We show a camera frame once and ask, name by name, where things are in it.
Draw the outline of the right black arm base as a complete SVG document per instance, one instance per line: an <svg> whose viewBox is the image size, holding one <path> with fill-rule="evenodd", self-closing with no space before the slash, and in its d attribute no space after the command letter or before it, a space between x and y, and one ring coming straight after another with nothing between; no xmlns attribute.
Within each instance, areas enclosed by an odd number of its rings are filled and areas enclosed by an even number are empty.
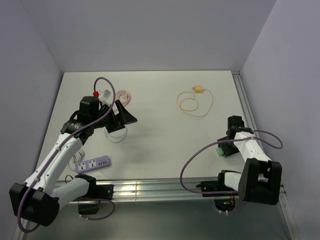
<svg viewBox="0 0 320 240"><path fill-rule="evenodd" d="M201 181L196 185L196 188L199 188L202 192L213 192L213 194L202 194L203 197L224 197L224 198L214 198L214 205L218 211L221 212L232 212L236 208L236 199L235 196L238 194L229 194L224 195L221 192L234 192L235 190L224 186L222 183L219 183L218 180L213 181Z"/></svg>

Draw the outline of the green adapter plug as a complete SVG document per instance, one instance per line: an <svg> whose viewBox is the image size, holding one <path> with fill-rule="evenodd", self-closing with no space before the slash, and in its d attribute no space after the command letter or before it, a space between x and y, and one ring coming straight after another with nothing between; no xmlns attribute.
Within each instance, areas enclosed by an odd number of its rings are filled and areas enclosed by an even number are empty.
<svg viewBox="0 0 320 240"><path fill-rule="evenodd" d="M220 156L220 157L224 155L224 151L220 147L218 147L216 149L216 152L217 152L218 156Z"/></svg>

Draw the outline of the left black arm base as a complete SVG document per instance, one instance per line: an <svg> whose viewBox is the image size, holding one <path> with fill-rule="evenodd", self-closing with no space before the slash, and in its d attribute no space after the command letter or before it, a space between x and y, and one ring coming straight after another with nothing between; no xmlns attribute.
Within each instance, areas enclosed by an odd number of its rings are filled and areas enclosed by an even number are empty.
<svg viewBox="0 0 320 240"><path fill-rule="evenodd" d="M113 184L99 184L95 187L93 193L89 196L81 196L76 200L78 203L78 213L80 215L96 215L105 200L111 201L114 193Z"/></svg>

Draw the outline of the yellow charger plug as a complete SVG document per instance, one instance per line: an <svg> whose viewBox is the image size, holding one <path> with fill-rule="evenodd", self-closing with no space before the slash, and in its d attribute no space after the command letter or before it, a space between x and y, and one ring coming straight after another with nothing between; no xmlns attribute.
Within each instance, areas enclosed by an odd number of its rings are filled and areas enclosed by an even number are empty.
<svg viewBox="0 0 320 240"><path fill-rule="evenodd" d="M202 85L195 85L192 90L194 91L194 93L200 94L204 91L204 88Z"/></svg>

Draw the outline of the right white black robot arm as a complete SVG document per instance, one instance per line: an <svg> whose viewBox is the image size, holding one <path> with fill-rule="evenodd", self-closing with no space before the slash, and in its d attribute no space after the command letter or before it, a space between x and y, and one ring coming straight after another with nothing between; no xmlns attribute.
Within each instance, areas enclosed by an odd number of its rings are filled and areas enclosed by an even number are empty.
<svg viewBox="0 0 320 240"><path fill-rule="evenodd" d="M267 205L279 201L282 165L272 161L258 143L255 131L245 126L241 116L227 119L226 136L218 140L217 154L230 157L240 153L242 172L222 170L218 174L217 191L222 195L236 191L240 200Z"/></svg>

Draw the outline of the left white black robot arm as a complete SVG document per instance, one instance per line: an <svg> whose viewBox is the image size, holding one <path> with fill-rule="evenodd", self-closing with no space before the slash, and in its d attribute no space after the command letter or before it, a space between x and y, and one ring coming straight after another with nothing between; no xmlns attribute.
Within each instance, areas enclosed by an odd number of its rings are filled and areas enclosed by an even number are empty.
<svg viewBox="0 0 320 240"><path fill-rule="evenodd" d="M108 133L124 129L138 120L119 100L111 105L102 104L94 96L84 96L79 109L64 123L60 135L36 171L24 183L14 183L9 197L18 225L21 220L49 226L59 211L78 198L91 200L96 197L96 179L79 173L72 181L56 188L56 183L71 158L86 143L96 129L105 128Z"/></svg>

